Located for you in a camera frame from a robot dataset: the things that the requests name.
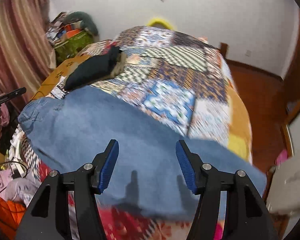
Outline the pink grey clothing pile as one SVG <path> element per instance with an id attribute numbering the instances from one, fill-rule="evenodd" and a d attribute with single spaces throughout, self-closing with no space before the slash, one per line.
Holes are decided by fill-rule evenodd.
<path id="1" fill-rule="evenodd" d="M 39 187 L 40 182 L 35 182 L 30 175 L 13 179 L 11 169 L 0 171 L 0 197 L 5 201 L 28 207 Z"/>

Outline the patchwork patterned bedspread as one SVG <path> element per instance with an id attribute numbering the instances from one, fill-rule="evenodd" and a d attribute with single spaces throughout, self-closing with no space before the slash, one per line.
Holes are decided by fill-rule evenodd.
<path id="1" fill-rule="evenodd" d="M 230 97 L 234 86 L 219 50 L 178 31 L 134 27 L 113 40 L 87 45 L 80 55 L 104 54 L 117 45 L 126 54 L 121 73 L 98 88 L 193 139 L 226 146 L 230 135 Z"/>

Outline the orange yellow blanket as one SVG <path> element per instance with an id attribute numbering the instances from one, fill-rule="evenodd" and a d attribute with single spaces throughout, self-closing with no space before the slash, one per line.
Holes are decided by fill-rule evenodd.
<path id="1" fill-rule="evenodd" d="M 226 76 L 226 90 L 229 103 L 230 123 L 227 148 L 244 159 L 248 163 L 253 163 L 252 156 L 252 129 L 249 113 L 246 106 L 239 96 L 239 91 L 235 83 L 234 75 L 231 72 L 231 64 L 226 63 L 222 67 Z"/>

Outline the white wall socket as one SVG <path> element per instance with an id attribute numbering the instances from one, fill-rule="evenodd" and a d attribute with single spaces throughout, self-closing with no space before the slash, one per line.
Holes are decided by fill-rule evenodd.
<path id="1" fill-rule="evenodd" d="M 248 57 L 250 57 L 251 56 L 251 51 L 247 50 L 246 53 L 245 53 L 245 55 L 248 56 Z"/>

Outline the striped red curtain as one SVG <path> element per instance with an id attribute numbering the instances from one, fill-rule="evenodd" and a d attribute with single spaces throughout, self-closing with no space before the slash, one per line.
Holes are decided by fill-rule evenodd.
<path id="1" fill-rule="evenodd" d="M 56 67 L 46 38 L 50 0 L 0 0 L 0 93 L 20 87 L 26 93 L 12 101 L 21 111 Z"/>

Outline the yellow curved headboard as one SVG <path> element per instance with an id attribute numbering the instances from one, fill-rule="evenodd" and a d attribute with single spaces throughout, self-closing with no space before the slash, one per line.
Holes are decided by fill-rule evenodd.
<path id="1" fill-rule="evenodd" d="M 168 21 L 159 18 L 159 17 L 154 17 L 151 18 L 147 24 L 148 27 L 156 27 L 156 28 L 161 28 L 161 29 L 168 29 L 168 30 L 174 30 L 174 26 L 171 25 Z"/>

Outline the dark folded clothing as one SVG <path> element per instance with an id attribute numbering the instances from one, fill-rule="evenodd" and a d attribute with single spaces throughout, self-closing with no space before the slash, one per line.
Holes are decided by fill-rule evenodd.
<path id="1" fill-rule="evenodd" d="M 96 81 L 108 80 L 121 52 L 119 47 L 111 46 L 105 54 L 85 60 L 66 77 L 64 89 L 72 91 Z"/>

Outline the olive folded clothing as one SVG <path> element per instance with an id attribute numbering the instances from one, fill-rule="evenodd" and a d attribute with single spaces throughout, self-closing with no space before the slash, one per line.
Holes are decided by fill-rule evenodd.
<path id="1" fill-rule="evenodd" d="M 127 54 L 121 52 L 121 54 L 117 57 L 114 68 L 111 70 L 109 74 L 109 79 L 115 78 L 116 76 L 120 75 L 124 71 L 126 59 L 127 59 Z"/>

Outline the blue denim jeans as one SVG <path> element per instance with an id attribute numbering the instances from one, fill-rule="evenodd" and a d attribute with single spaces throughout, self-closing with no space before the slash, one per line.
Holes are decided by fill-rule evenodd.
<path id="1" fill-rule="evenodd" d="M 30 102 L 18 122 L 38 157 L 62 173 L 91 162 L 117 140 L 119 157 L 98 198 L 102 206 L 143 217 L 193 219 L 198 197 L 185 185 L 175 153 L 181 135 L 136 107 L 85 86 L 63 99 Z"/>

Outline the dark green plush pillow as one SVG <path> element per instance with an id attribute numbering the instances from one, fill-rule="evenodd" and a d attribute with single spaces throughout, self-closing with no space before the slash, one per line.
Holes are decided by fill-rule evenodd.
<path id="1" fill-rule="evenodd" d="M 94 23 L 93 19 L 89 14 L 82 11 L 75 11 L 72 13 L 69 13 L 65 16 L 63 23 L 64 24 L 70 24 L 70 23 L 76 23 L 80 22 L 80 27 L 82 29 L 85 29 L 91 35 L 98 36 L 98 29 L 96 24 Z"/>

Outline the orange box in bag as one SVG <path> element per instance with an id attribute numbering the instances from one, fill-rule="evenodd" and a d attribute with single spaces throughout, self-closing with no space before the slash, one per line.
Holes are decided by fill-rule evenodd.
<path id="1" fill-rule="evenodd" d="M 75 29 L 75 30 L 67 31 L 66 32 L 66 38 L 69 39 L 69 38 L 79 34 L 81 31 L 82 31 L 81 29 Z"/>

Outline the white grey bag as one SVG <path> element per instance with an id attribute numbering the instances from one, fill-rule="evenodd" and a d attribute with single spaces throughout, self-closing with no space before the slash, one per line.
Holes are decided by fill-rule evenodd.
<path id="1" fill-rule="evenodd" d="M 276 168 L 266 206 L 273 214 L 293 216 L 300 212 L 300 150 Z"/>

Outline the wooden bed post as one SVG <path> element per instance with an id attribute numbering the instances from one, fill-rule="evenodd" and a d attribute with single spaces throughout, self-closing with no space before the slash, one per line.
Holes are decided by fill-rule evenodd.
<path id="1" fill-rule="evenodd" d="M 219 48 L 219 51 L 220 51 L 220 54 L 222 55 L 222 57 L 224 59 L 226 59 L 226 55 L 227 55 L 227 52 L 228 52 L 228 48 L 229 48 L 229 45 L 227 43 L 224 43 L 224 42 L 221 42 L 220 43 L 220 48 Z"/>

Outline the pink object on floor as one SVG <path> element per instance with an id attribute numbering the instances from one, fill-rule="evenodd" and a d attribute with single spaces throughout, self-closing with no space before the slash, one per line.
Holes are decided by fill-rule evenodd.
<path id="1" fill-rule="evenodd" d="M 280 166 L 282 165 L 285 161 L 289 159 L 289 154 L 286 149 L 282 150 L 281 153 L 278 155 L 278 157 L 275 159 L 275 165 Z"/>

